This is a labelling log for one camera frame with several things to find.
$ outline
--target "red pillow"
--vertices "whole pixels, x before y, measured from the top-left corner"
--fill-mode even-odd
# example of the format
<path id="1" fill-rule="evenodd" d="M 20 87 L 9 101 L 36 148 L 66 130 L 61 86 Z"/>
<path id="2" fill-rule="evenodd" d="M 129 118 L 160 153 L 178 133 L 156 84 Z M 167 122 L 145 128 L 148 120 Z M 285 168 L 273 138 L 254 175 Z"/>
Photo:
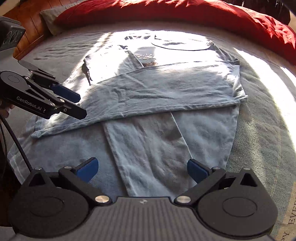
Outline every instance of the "red pillow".
<path id="1" fill-rule="evenodd" d="M 296 65 L 296 34 L 289 26 L 268 15 L 220 0 L 88 0 L 64 11 L 54 23 L 74 28 L 135 20 L 184 20 L 225 29 Z"/>

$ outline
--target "beige pillow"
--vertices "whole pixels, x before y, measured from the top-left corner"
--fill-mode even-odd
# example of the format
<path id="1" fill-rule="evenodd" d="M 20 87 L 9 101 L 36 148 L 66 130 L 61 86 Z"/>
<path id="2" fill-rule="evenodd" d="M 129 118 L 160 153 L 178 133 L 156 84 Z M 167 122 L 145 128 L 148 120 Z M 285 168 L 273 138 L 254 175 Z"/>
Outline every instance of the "beige pillow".
<path id="1" fill-rule="evenodd" d="M 63 28 L 54 25 L 54 20 L 64 11 L 66 11 L 68 8 L 71 8 L 83 1 L 86 0 L 79 0 L 75 3 L 71 3 L 68 5 L 63 5 L 63 6 L 58 6 L 58 7 L 54 7 L 54 8 L 50 8 L 50 9 L 46 9 L 40 12 L 41 16 L 43 17 L 43 19 L 45 20 L 45 23 L 48 27 L 48 29 L 50 30 L 50 32 L 52 33 L 53 36 L 56 36 L 58 34 L 60 34 L 61 32 L 65 31 Z"/>

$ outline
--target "wooden wall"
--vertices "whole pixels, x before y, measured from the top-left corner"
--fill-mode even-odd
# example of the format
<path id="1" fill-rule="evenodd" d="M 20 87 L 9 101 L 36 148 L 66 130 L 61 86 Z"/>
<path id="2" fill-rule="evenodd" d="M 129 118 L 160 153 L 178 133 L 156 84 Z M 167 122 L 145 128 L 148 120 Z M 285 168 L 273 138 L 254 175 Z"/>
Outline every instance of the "wooden wall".
<path id="1" fill-rule="evenodd" d="M 4 15 L 5 17 L 20 21 L 22 26 L 26 28 L 24 36 L 15 48 L 13 57 L 18 60 L 23 58 L 38 44 L 51 36 L 45 21 L 39 14 L 40 11 L 67 5 L 76 1 L 77 0 L 28 0 L 7 12 Z"/>

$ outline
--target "gray ribbed surface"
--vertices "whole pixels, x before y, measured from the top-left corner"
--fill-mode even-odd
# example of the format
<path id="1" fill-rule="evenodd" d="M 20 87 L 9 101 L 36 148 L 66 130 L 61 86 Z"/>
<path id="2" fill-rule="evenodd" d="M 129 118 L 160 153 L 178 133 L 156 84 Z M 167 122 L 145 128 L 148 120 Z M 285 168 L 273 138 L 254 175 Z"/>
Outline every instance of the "gray ribbed surface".
<path id="1" fill-rule="evenodd" d="M 16 235 L 11 241 L 38 241 Z M 224 241 L 205 229 L 189 208 L 168 198 L 118 198 L 108 207 L 97 207 L 74 232 L 46 241 Z M 261 237 L 257 241 L 271 241 Z"/>

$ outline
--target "beige fabric patch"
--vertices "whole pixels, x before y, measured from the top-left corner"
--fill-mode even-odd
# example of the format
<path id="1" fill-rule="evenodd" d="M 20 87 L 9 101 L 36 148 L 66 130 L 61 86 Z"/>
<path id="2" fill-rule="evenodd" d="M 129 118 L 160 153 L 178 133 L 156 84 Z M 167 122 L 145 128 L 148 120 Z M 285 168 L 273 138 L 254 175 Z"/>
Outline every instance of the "beige fabric patch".
<path id="1" fill-rule="evenodd" d="M 291 241 L 296 237 L 296 182 L 291 191 L 287 212 L 281 224 L 276 241 Z"/>

